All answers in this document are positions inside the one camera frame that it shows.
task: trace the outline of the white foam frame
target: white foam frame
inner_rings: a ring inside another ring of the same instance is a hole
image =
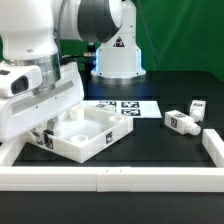
[[[11,167],[25,145],[22,136],[1,147],[0,190],[224,192],[222,141],[217,139],[214,130],[204,130],[203,144],[216,168]]]

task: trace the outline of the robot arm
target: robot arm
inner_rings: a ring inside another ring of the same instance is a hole
[[[83,97],[77,67],[60,68],[58,61],[53,30],[62,1],[0,1],[0,142],[54,118]],[[121,0],[68,0],[61,37],[106,42],[121,23]]]

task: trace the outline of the green wall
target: green wall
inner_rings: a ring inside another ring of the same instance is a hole
[[[161,70],[208,71],[224,81],[223,0],[141,1]],[[133,2],[138,9],[137,0]],[[157,70],[139,13],[137,44],[143,51],[143,67]],[[64,54],[86,50],[86,43],[79,41],[63,41],[62,46]]]

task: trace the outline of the white tray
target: white tray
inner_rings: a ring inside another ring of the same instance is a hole
[[[27,142],[83,163],[133,130],[133,118],[85,105],[77,105],[59,116],[48,144],[40,146],[33,134]]]

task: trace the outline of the black tabletop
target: black tabletop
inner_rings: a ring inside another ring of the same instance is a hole
[[[224,135],[224,84],[206,72],[152,72],[129,86],[93,83],[82,74],[86,100],[156,100],[162,119],[134,119],[134,131],[84,164],[27,144],[14,166],[215,167],[198,136],[164,126],[164,113],[189,114],[205,100],[202,129]],[[0,192],[0,223],[222,223],[224,194]]]

